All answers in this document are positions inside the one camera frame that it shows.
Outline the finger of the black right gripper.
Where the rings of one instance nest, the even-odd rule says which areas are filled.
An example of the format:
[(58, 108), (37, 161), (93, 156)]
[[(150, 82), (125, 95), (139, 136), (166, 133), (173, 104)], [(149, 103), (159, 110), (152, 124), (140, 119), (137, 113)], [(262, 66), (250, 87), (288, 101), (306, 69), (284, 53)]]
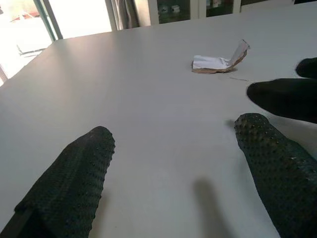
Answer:
[(246, 95), (276, 116), (317, 123), (317, 79), (279, 78), (256, 82), (248, 86)]
[(317, 57), (301, 60), (297, 64), (295, 71), (304, 78), (317, 78)]

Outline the white paper trash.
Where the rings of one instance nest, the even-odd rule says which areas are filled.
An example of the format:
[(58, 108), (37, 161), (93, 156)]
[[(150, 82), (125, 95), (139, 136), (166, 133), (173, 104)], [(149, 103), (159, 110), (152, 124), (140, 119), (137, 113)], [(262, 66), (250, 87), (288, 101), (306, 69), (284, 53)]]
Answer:
[(250, 45), (245, 40), (241, 40), (230, 59), (195, 55), (191, 63), (191, 70), (201, 74), (230, 72), (246, 57), (249, 49)]

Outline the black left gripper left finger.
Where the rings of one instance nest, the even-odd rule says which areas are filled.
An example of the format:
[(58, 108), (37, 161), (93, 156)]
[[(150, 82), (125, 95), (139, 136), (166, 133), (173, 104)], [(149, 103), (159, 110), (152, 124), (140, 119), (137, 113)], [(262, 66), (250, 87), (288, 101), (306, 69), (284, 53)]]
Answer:
[(0, 238), (88, 238), (114, 149), (104, 126), (68, 144), (15, 206)]

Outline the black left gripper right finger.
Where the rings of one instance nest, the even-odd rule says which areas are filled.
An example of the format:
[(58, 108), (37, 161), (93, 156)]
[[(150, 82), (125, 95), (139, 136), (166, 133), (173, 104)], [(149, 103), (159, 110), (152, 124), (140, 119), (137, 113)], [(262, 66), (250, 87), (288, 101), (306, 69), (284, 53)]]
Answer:
[(234, 123), (256, 190), (281, 238), (317, 238), (317, 160), (257, 113)]

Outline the grey curtain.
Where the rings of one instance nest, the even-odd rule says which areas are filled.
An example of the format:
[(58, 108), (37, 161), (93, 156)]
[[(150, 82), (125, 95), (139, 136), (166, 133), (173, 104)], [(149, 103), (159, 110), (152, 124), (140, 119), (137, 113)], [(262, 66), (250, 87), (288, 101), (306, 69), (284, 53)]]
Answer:
[(140, 27), (134, 0), (104, 0), (112, 31)]

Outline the dark sliding door frame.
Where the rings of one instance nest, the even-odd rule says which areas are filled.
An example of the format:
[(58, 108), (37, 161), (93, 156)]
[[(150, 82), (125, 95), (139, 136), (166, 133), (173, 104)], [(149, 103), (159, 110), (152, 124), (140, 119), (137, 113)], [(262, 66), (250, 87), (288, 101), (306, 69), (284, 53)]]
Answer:
[(33, 0), (52, 42), (62, 40), (63, 35), (54, 15), (50, 0)]

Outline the white glass-door cabinet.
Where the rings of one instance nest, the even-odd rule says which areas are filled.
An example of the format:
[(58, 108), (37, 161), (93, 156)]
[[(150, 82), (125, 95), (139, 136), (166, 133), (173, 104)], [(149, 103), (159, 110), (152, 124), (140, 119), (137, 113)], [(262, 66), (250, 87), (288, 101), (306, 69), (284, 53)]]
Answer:
[(295, 0), (148, 0), (151, 24), (291, 6)]

